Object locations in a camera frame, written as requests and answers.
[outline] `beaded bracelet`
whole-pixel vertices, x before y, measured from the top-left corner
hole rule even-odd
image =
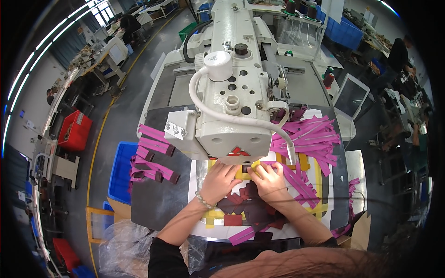
[[[209,205],[201,196],[201,194],[199,194],[199,191],[195,192],[196,197],[198,197],[198,200],[201,204],[203,204],[204,206],[206,206],[206,208],[208,208],[209,210],[216,208],[216,205]]]

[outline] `stool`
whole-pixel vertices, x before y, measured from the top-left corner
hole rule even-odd
[[[142,32],[142,28],[139,28],[138,30],[134,31],[133,33],[131,33],[131,35],[133,36],[134,40],[138,41],[138,44],[140,44],[140,42],[146,42],[147,39],[144,36],[144,33]]]

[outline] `concrete floor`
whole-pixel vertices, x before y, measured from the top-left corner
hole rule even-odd
[[[173,12],[167,18],[171,18],[177,12]],[[163,24],[165,19],[156,20],[154,27],[148,31],[152,36]],[[150,74],[161,54],[167,54],[181,45],[178,32],[185,28],[194,19],[188,9],[184,9],[169,22],[150,42],[143,51],[138,61],[134,64],[123,86],[126,86],[122,96],[111,107],[110,113],[102,130],[100,142],[98,144],[89,191],[89,206],[102,208],[103,201],[106,200],[109,177],[113,165],[113,159],[117,145],[120,141],[137,142],[136,127],[142,108],[149,90],[153,83]],[[128,71],[129,67],[142,50],[140,46],[134,50],[134,54],[123,66],[123,70]],[[352,65],[344,64],[344,74],[349,72],[357,75],[358,69]],[[69,216],[65,221],[64,237],[67,238],[75,253],[88,268],[93,270],[93,263],[88,245],[85,206],[87,198],[87,186],[90,173],[90,163],[96,140],[103,122],[103,116],[106,113],[111,98],[108,95],[97,97],[92,100],[95,105],[90,114],[93,120],[87,148],[80,154],[81,161],[77,173],[78,190],[65,193],[67,210]],[[347,150],[361,149],[364,157],[365,172],[367,178],[368,190],[368,210],[372,214],[370,250],[380,246],[383,237],[395,231],[397,214],[395,209],[397,201],[392,196],[391,186],[380,186],[378,183],[378,164],[379,153],[367,145],[367,140],[371,139],[377,133],[382,124],[381,112],[378,107],[373,107],[366,115],[356,123],[357,136],[351,141]],[[99,254],[98,245],[92,244],[95,266],[99,273]]]

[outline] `window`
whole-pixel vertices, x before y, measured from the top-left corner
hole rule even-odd
[[[94,15],[97,22],[99,22],[101,26],[106,26],[108,24],[108,21],[114,17],[114,14],[111,12],[107,1],[85,0],[85,2],[88,2],[88,7],[90,8],[92,8],[94,5],[97,5],[96,8],[92,9],[91,13]]]

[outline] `right hand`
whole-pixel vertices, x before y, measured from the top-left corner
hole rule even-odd
[[[272,166],[277,169],[276,173],[264,162],[260,162],[255,169],[259,176],[251,167],[247,168],[247,172],[258,187],[258,195],[266,203],[275,207],[280,202],[294,200],[294,198],[289,194],[284,183],[283,166],[278,162]]]

